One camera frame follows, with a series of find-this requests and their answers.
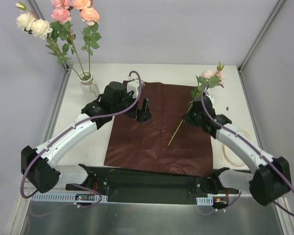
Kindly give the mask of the dark red wrapping paper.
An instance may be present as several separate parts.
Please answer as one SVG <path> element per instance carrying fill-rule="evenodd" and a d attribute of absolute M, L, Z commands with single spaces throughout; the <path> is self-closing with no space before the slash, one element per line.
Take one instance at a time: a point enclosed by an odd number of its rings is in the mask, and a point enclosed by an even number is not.
<path fill-rule="evenodd" d="M 211 138 L 182 117 L 192 100 L 191 86 L 145 83 L 139 106 L 149 99 L 152 118 L 139 123 L 126 115 L 114 119 L 105 166 L 192 176 L 213 172 Z"/>

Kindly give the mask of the pink flower bouquet green leaves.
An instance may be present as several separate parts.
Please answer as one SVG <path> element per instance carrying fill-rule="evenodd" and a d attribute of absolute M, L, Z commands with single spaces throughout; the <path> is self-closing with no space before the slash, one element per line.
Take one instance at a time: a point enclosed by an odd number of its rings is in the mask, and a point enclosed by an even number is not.
<path fill-rule="evenodd" d="M 210 88 L 224 87 L 225 78 L 222 74 L 224 67 L 225 65 L 218 64 L 215 71 L 205 70 L 201 73 L 200 76 L 196 77 L 197 86 L 195 89 L 191 90 L 191 96 L 193 100 L 189 102 L 189 108 L 187 110 L 187 112 L 190 110 L 193 101 L 201 101 L 202 106 L 208 116 L 208 126 L 202 130 L 213 138 L 216 138 L 217 130 L 221 128 L 218 123 L 226 123 L 226 118 L 222 115 L 216 115 L 214 106 L 212 105 L 210 99 L 205 96 L 204 92 L 206 90 L 209 91 Z M 182 117 L 181 122 L 179 123 L 169 142 L 173 141 L 182 123 L 186 123 L 185 115 Z"/>

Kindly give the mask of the cream printed ribbon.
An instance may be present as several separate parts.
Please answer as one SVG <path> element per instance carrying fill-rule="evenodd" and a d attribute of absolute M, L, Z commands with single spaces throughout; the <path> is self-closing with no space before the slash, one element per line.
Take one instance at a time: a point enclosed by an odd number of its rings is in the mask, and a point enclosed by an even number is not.
<path fill-rule="evenodd" d="M 236 168 L 245 167 L 246 164 L 225 144 L 221 144 L 219 159 Z"/>

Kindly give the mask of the white rose stem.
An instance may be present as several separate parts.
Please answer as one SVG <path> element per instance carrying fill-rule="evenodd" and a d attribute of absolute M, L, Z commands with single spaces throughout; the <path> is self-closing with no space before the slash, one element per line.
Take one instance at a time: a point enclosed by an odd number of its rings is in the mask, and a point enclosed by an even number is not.
<path fill-rule="evenodd" d="M 22 31 L 26 32 L 27 34 L 33 35 L 35 38 L 39 38 L 46 42 L 45 47 L 47 47 L 49 50 L 47 37 L 50 32 L 52 32 L 52 29 L 50 28 L 50 22 L 47 20 L 39 19 L 36 14 L 29 10 L 27 8 L 26 4 L 19 1 L 15 5 L 16 8 L 18 8 L 22 13 L 16 18 L 16 24 L 17 27 L 20 28 Z M 71 52 L 68 52 L 68 57 L 70 58 L 70 55 L 74 55 Z"/>

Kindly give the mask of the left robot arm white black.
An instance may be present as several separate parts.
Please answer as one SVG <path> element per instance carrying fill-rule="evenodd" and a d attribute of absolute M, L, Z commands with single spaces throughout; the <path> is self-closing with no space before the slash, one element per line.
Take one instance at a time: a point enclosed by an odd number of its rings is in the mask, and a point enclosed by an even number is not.
<path fill-rule="evenodd" d="M 125 114 L 140 123 L 152 118 L 147 98 L 144 98 L 141 109 L 137 107 L 143 86 L 138 79 L 126 85 L 110 82 L 104 92 L 86 104 L 73 122 L 55 137 L 36 148 L 27 146 L 21 151 L 22 174 L 40 193 L 46 193 L 56 185 L 68 184 L 90 190 L 94 184 L 91 169 L 84 164 L 59 166 L 59 161 L 85 137 L 110 122 L 113 116 Z"/>

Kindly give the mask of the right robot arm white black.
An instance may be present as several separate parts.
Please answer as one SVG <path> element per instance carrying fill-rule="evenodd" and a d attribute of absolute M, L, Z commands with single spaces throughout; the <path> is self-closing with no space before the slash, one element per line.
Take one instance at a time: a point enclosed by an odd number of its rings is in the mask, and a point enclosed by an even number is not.
<path fill-rule="evenodd" d="M 200 127 L 212 138 L 234 152 L 248 167 L 249 173 L 223 167 L 211 180 L 211 189 L 222 193 L 227 188 L 250 193 L 262 206 L 272 203 L 291 190 L 291 174 L 288 161 L 275 158 L 242 136 L 225 115 L 216 115 L 207 96 L 194 98 L 184 121 Z"/>

